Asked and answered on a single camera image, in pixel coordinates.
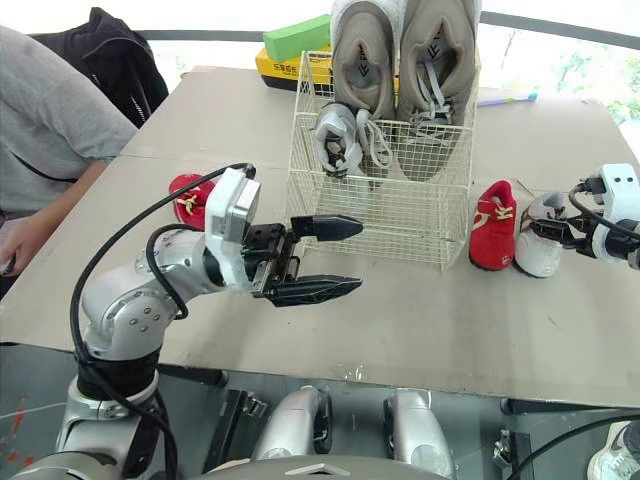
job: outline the person's hand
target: person's hand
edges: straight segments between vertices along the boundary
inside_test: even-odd
[[[8,262],[14,254],[16,255],[15,265],[7,275],[22,273],[55,229],[56,222],[52,222],[43,212],[36,213],[16,226],[0,249],[0,264]]]

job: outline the white wire basket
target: white wire basket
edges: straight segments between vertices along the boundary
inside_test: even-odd
[[[374,176],[327,176],[314,153],[320,109],[333,101],[330,52],[305,52],[300,74],[287,185],[287,215],[342,214],[364,224],[340,242],[305,239],[303,247],[433,263],[445,270],[462,250],[468,231],[469,183],[477,77],[464,126],[433,125],[421,134],[446,134],[448,142],[411,143],[407,122],[376,123],[394,162]]]

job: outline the gray shirt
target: gray shirt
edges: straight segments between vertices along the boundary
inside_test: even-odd
[[[136,131],[84,75],[0,25],[0,211],[40,210],[72,185],[64,180],[111,161]]]

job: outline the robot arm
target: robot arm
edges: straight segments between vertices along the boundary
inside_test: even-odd
[[[78,376],[69,387],[57,452],[108,457],[108,478],[130,478],[148,468],[160,430],[165,443],[173,441],[170,432],[167,438],[156,367],[166,328],[187,316],[186,303],[194,297],[228,289],[276,307],[293,306],[337,298],[362,284],[334,275],[298,277],[300,259],[294,255],[302,237],[338,241],[361,232],[362,224],[326,215],[292,218],[290,230],[279,223],[252,225],[260,192],[252,170],[224,171],[207,200],[205,232],[161,227],[133,262],[84,289],[89,325],[76,345]]]
[[[603,208],[587,208],[576,193],[592,195]],[[569,192],[569,200],[579,215],[532,219],[533,231],[581,255],[607,263],[626,261],[631,268],[640,270],[640,185],[631,165],[603,165]],[[576,238],[571,227],[585,236]]]
[[[122,361],[154,352],[180,310],[178,303],[199,295],[228,289],[290,306],[340,297],[362,284],[331,275],[297,278],[300,259],[294,256],[303,236],[341,240],[362,231],[361,223],[322,216],[293,218],[290,231],[278,223],[251,225],[259,192],[260,184],[243,171],[227,169],[207,201],[206,233],[178,230],[180,225],[163,227],[150,245],[155,260],[143,251],[132,264],[90,283],[82,298],[90,321],[84,335],[90,354]],[[178,299],[154,275],[149,260],[158,265]]]

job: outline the white and gray sneaker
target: white and gray sneaker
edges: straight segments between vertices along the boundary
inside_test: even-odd
[[[447,163],[475,79],[473,0],[409,0],[400,43],[397,119],[410,123],[404,174],[426,181]]]
[[[347,106],[328,103],[322,107],[314,130],[314,149],[330,176],[363,175],[362,148],[356,132],[356,118]]]
[[[375,121],[395,120],[396,46],[406,0],[337,0],[331,10],[334,100],[357,112],[362,170],[386,177],[393,161]]]
[[[534,199],[522,213],[520,233],[516,240],[514,266],[527,275],[546,278],[560,267],[562,244],[542,238],[531,228],[533,219],[563,220],[565,217],[564,196],[560,192],[549,192]]]
[[[623,441],[629,422],[614,423],[609,427],[607,442],[591,457],[587,480],[631,480],[640,473],[640,464],[633,458]]]

